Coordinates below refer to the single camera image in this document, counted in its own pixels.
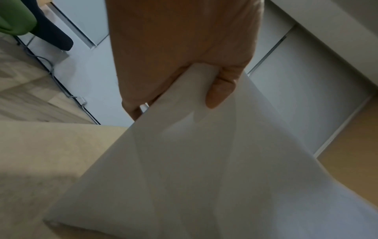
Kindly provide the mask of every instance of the floor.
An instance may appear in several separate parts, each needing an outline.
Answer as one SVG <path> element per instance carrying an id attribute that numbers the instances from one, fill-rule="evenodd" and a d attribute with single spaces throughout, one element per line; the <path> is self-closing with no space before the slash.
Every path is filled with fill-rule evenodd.
<path id="1" fill-rule="evenodd" d="M 0 120 L 93 124 L 16 40 L 0 33 Z"/>
<path id="2" fill-rule="evenodd" d="M 378 96 L 318 159 L 335 179 L 378 206 Z"/>

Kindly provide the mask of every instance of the latex glove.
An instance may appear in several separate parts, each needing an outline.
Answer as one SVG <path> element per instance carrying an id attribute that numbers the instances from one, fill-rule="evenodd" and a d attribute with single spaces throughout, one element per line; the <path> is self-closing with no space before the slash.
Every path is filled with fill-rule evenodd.
<path id="1" fill-rule="evenodd" d="M 220 66 L 206 96 L 217 107 L 251 60 L 263 0 L 107 0 L 122 105 L 134 119 L 192 63 Z"/>

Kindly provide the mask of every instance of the white fabric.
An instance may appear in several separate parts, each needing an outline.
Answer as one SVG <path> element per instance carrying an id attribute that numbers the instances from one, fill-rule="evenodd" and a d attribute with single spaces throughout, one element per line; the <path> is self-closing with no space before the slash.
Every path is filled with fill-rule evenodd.
<path id="1" fill-rule="evenodd" d="M 194 65 L 46 220 L 141 239 L 377 239 L 378 213 L 334 181 L 246 74 L 214 110 Z"/>

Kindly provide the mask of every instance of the baseboard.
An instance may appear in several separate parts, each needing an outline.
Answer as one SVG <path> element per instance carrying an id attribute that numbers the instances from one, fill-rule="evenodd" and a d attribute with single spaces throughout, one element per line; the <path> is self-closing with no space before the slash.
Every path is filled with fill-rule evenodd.
<path id="1" fill-rule="evenodd" d="M 331 137 L 324 142 L 324 144 L 314 153 L 314 157 L 318 158 L 319 155 L 332 143 L 332 141 L 339 135 L 339 133 L 352 121 L 352 119 L 364 108 L 364 106 L 376 95 L 377 92 L 364 100 L 360 106 L 340 125 L 340 127 L 331 135 Z"/>

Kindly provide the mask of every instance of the green chair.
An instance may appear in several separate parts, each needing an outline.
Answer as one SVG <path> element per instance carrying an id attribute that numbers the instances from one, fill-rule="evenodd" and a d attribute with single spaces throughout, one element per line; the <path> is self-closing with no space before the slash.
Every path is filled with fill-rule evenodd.
<path id="1" fill-rule="evenodd" d="M 21 0 L 0 0 L 0 32 L 19 36 L 30 32 L 37 20 Z"/>

